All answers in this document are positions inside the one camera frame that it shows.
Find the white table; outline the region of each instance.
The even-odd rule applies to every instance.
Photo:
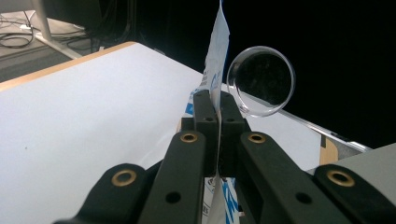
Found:
[[[137,43],[0,83],[0,223],[72,217],[109,168],[160,161],[202,74]],[[303,169],[320,135],[282,114],[248,119]]]

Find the black background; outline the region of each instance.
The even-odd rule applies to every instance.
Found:
[[[134,40],[198,72],[219,3],[137,1]],[[285,110],[368,147],[396,142],[396,14],[380,1],[224,0],[225,74],[243,49],[282,52],[296,72]]]

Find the clear plastic dish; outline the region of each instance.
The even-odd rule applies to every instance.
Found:
[[[288,103],[295,87],[290,61],[276,49],[255,46],[239,53],[227,75],[228,92],[244,115],[265,117]]]

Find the black plastic part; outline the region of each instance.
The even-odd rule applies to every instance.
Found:
[[[236,176],[238,162],[237,145],[239,137],[246,130],[246,123],[233,99],[225,91],[221,92],[221,140],[219,148],[219,174],[225,177]]]
[[[236,192],[249,223],[350,223],[265,133],[241,135]]]
[[[131,172],[135,173],[134,181],[116,186],[112,179],[118,172],[124,171],[127,172],[118,175],[119,182],[127,184],[122,181],[133,178]],[[75,217],[56,221],[55,224],[136,223],[149,189],[148,175],[143,168],[132,164],[117,165],[99,179]]]
[[[216,174],[219,144],[219,121],[210,100],[209,91],[198,91],[193,95],[194,130],[206,137],[205,176]]]
[[[195,131],[174,135],[138,223],[201,223],[205,137]]]
[[[346,167],[319,166],[314,181],[353,223],[396,223],[395,205]]]

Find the wooden table edge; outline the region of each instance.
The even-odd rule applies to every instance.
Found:
[[[65,68],[68,68],[68,67],[80,64],[80,63],[85,63],[85,62],[87,62],[89,60],[92,60],[92,59],[95,59],[97,57],[103,56],[105,54],[111,53],[111,52],[116,51],[118,49],[126,48],[128,46],[133,45],[133,44],[135,44],[135,42],[133,42],[133,41],[125,42],[125,43],[119,44],[117,46],[114,46],[114,47],[111,47],[111,48],[108,48],[108,49],[103,49],[103,50],[97,51],[95,53],[83,56],[81,58],[77,58],[75,60],[71,60],[71,61],[68,61],[68,62],[65,62],[65,63],[56,64],[56,65],[54,65],[52,67],[48,67],[48,68],[33,72],[31,74],[28,74],[28,75],[24,75],[24,76],[21,76],[21,77],[16,77],[16,78],[13,78],[11,80],[7,80],[7,81],[4,81],[4,82],[1,82],[0,83],[0,91],[5,91],[7,89],[16,87],[16,86],[21,85],[23,83],[35,80],[37,78],[44,77],[44,76],[52,74],[54,72],[64,70]]]

